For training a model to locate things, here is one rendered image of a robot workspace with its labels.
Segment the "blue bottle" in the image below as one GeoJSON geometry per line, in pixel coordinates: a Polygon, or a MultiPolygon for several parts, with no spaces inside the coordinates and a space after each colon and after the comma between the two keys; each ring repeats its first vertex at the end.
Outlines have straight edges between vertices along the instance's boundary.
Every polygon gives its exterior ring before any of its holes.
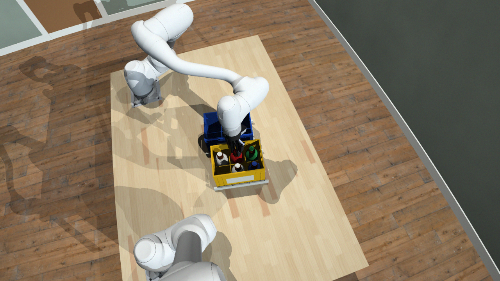
{"type": "Polygon", "coordinates": [[[253,161],[251,162],[251,164],[249,164],[248,171],[255,169],[261,169],[261,165],[258,162],[253,161]]]}

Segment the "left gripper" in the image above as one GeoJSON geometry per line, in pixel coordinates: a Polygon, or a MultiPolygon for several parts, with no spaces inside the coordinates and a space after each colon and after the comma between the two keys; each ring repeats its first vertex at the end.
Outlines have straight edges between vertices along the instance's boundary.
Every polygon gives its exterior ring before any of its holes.
{"type": "Polygon", "coordinates": [[[242,142],[241,138],[240,138],[241,132],[238,135],[233,136],[233,137],[227,136],[224,133],[223,133],[223,135],[224,135],[224,138],[226,140],[226,143],[228,145],[230,145],[232,153],[236,147],[236,154],[239,157],[241,155],[241,152],[244,150],[244,145],[245,145],[245,142],[242,142]]]}

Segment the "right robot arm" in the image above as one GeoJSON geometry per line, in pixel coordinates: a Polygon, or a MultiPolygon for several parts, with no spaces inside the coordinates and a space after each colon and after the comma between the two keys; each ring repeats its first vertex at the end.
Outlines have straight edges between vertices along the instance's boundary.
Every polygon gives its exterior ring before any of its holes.
{"type": "Polygon", "coordinates": [[[163,231],[144,235],[133,254],[136,263],[149,271],[150,279],[162,275],[158,281],[226,281],[217,264],[202,261],[202,252],[216,232],[209,215],[192,215],[163,231]]]}

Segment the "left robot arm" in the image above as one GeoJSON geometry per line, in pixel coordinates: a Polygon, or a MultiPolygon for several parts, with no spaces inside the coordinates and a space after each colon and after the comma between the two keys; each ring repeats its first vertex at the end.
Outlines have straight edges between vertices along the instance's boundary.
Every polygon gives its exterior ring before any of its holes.
{"type": "Polygon", "coordinates": [[[241,76],[228,69],[187,62],[177,57],[173,50],[176,39],[193,22],[193,12],[183,3],[170,5],[147,21],[136,21],[131,27],[137,45],[148,54],[143,60],[133,60],[124,67],[127,85],[133,91],[134,104],[148,103],[156,99],[157,79],[169,69],[203,78],[214,78],[229,82],[234,96],[223,96],[217,104],[217,116],[225,135],[233,137],[248,127],[241,122],[255,109],[269,91],[268,81],[256,76],[241,76]]]}

